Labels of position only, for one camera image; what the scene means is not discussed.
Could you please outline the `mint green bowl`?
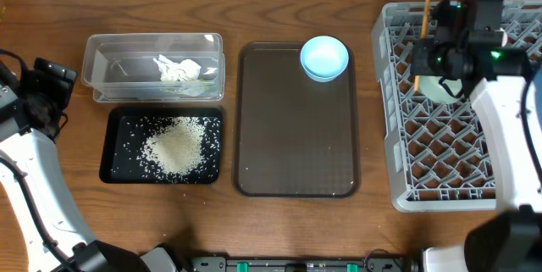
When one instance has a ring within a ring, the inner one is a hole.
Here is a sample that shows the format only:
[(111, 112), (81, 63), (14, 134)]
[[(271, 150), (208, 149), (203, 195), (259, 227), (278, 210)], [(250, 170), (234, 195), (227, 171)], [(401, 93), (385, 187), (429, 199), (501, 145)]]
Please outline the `mint green bowl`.
[(460, 80), (443, 79), (440, 76), (420, 76), (419, 91), (434, 103), (451, 104), (457, 102), (462, 96), (456, 95), (462, 89)]

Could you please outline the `wooden chopstick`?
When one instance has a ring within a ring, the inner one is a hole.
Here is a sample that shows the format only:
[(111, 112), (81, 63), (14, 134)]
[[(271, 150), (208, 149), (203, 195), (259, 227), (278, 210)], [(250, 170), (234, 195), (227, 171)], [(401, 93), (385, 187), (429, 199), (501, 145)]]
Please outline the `wooden chopstick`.
[(421, 38), (425, 39), (428, 34), (428, 25), (429, 25), (429, 10), (431, 8), (431, 0), (425, 0), (424, 1), (424, 8), (423, 8), (423, 23), (421, 27)]

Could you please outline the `yellow green snack wrapper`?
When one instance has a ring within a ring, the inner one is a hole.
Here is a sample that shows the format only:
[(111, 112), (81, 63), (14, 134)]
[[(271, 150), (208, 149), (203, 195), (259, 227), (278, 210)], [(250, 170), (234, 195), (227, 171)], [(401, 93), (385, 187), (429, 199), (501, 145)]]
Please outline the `yellow green snack wrapper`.
[(163, 92), (170, 92), (175, 95), (187, 96), (187, 97), (200, 97), (206, 91), (211, 89), (211, 84), (208, 84), (204, 80), (191, 80), (191, 81), (174, 81), (167, 83), (162, 88)]

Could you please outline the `white napkin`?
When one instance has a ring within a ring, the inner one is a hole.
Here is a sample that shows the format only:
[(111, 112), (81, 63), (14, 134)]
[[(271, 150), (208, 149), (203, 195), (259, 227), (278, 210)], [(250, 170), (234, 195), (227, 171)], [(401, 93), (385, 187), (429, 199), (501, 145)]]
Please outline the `white napkin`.
[(198, 79), (201, 66), (191, 59), (176, 63), (162, 54), (153, 59), (161, 73), (160, 81), (194, 81)]

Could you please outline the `pile of white rice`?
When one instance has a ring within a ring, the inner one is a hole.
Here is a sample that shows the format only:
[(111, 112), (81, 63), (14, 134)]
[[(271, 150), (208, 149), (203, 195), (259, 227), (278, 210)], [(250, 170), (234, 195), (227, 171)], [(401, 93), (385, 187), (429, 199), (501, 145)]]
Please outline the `pile of white rice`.
[(218, 178), (221, 124), (212, 116), (125, 116), (112, 177), (137, 183), (210, 184)]

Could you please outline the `white pink cup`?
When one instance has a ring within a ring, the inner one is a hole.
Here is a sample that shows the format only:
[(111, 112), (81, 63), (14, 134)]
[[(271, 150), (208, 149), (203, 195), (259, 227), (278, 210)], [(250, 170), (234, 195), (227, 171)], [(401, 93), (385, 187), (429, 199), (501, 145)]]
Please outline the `white pink cup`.
[(508, 42), (508, 35), (503, 28), (500, 28), (499, 31), (502, 33), (501, 46), (505, 47)]

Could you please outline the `dark blue plate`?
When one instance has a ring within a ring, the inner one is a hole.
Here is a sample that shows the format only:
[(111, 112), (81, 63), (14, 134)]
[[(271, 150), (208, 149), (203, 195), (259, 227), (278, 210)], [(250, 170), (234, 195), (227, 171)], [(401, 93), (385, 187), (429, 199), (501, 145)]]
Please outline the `dark blue plate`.
[(539, 121), (539, 127), (542, 128), (542, 90), (537, 89), (534, 94), (536, 114)]

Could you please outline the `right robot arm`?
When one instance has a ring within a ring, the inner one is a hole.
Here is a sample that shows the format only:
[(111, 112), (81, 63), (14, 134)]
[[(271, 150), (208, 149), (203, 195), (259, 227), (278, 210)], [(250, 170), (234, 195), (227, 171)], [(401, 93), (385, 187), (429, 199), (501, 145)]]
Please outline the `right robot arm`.
[(427, 5), (413, 48), (417, 77), (459, 80), (478, 116), (495, 176), (499, 213), (454, 247), (423, 252), (424, 271), (541, 269), (541, 66), (506, 44), (503, 0), (442, 0)]

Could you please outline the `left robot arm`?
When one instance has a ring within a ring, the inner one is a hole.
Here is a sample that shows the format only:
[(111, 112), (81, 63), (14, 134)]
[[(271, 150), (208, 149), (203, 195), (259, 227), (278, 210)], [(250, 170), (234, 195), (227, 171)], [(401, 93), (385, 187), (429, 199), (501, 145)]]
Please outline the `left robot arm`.
[(138, 255), (99, 241), (64, 180), (56, 141), (77, 79), (44, 58), (32, 67), (17, 54), (15, 74), (1, 67), (1, 184), (26, 244), (31, 271), (179, 271), (164, 246)]

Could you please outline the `grey dishwasher rack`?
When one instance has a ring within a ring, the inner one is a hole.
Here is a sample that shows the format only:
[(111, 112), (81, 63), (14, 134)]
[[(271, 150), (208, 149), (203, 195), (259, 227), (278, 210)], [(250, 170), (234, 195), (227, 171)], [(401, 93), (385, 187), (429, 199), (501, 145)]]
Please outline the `grey dishwasher rack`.
[(421, 3), (386, 4), (372, 29), (390, 196), (402, 212), (495, 210), (495, 176), (468, 99), (434, 103), (413, 89)]

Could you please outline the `light blue small bowl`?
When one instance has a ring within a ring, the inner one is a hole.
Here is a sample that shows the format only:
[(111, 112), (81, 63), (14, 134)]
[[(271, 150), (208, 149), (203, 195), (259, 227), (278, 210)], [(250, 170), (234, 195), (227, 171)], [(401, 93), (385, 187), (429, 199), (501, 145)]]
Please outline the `light blue small bowl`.
[(350, 60), (346, 45), (332, 36), (316, 36), (303, 44), (300, 63), (306, 75), (317, 82), (330, 82), (341, 75)]

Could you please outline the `brown serving tray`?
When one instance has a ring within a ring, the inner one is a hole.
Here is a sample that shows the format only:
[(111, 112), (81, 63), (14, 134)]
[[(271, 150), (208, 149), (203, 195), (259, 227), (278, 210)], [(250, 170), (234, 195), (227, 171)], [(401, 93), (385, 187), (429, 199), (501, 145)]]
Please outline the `brown serving tray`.
[(241, 50), (233, 182), (246, 197), (347, 198), (361, 185), (355, 65), (318, 82), (301, 47)]

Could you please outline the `black plastic tray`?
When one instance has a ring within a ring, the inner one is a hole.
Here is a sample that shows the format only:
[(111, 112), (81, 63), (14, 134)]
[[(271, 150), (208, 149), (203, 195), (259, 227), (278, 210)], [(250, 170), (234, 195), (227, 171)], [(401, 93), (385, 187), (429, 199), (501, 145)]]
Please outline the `black plastic tray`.
[[(145, 142), (179, 117), (194, 119), (204, 128), (202, 161), (185, 175), (167, 174), (156, 162), (143, 158)], [(218, 108), (115, 108), (108, 116), (100, 180), (108, 184), (212, 184), (218, 179), (222, 124)]]

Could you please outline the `clear plastic bin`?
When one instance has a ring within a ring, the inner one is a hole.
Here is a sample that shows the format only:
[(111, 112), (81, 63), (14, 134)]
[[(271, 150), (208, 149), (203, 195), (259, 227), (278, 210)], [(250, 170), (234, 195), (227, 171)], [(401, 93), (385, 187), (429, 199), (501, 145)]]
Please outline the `clear plastic bin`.
[[(191, 59), (201, 66), (198, 80), (211, 84), (200, 97), (163, 92), (165, 81), (153, 59), (162, 54), (180, 63)], [(224, 96), (225, 57), (218, 33), (126, 33), (90, 36), (81, 82), (93, 89), (100, 103), (214, 102)]]

